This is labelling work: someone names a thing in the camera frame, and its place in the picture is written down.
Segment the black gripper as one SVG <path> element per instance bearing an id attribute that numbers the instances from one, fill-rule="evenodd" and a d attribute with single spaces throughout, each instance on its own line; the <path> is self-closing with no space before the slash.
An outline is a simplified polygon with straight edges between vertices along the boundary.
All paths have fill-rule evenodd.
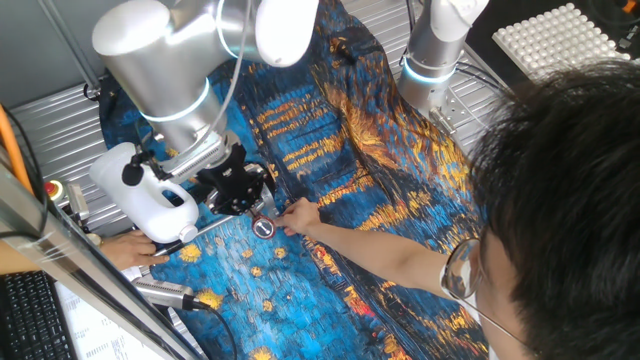
<path id="1" fill-rule="evenodd" d="M 239 216 L 252 207 L 262 213 L 275 213 L 275 180 L 263 165 L 252 163 L 249 173 L 260 181 L 258 200 L 257 180 L 245 170 L 246 150 L 243 145 L 235 144 L 231 153 L 220 165 L 203 169 L 197 173 L 197 180 L 204 186 L 214 188 L 218 194 L 207 198 L 207 207 L 213 214 Z"/>

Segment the person bare hand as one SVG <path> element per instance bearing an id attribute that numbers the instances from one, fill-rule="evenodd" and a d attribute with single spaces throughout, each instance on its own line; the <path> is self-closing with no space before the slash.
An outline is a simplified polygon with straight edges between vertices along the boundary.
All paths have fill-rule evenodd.
<path id="1" fill-rule="evenodd" d="M 321 224 L 318 205 L 301 198 L 290 205 L 276 220 L 275 225 L 282 228 L 288 236 L 309 235 L 314 227 Z"/>
<path id="2" fill-rule="evenodd" d="M 153 266 L 169 261 L 167 255 L 155 256 L 155 244 L 140 230 L 108 238 L 99 248 L 119 270 L 134 266 Z"/>

